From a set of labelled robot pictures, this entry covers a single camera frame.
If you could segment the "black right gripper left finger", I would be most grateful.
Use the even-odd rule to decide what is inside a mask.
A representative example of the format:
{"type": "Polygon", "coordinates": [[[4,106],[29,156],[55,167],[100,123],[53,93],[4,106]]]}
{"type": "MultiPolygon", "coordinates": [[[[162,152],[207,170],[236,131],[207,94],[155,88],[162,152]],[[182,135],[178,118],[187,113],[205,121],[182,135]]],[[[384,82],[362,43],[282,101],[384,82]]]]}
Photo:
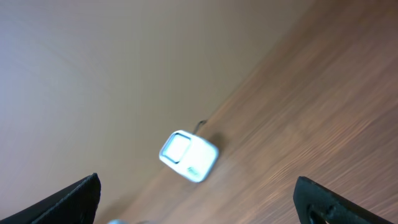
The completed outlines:
{"type": "Polygon", "coordinates": [[[101,197],[96,173],[1,220],[1,224],[93,224],[101,197]]]}

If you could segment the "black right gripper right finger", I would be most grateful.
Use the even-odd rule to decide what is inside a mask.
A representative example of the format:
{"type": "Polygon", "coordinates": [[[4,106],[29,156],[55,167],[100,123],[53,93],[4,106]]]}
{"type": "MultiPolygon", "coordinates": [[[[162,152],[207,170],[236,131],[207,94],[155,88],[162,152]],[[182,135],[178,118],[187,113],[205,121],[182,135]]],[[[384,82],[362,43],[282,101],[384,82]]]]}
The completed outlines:
{"type": "Polygon", "coordinates": [[[392,224],[304,176],[293,200],[301,224],[392,224]]]}

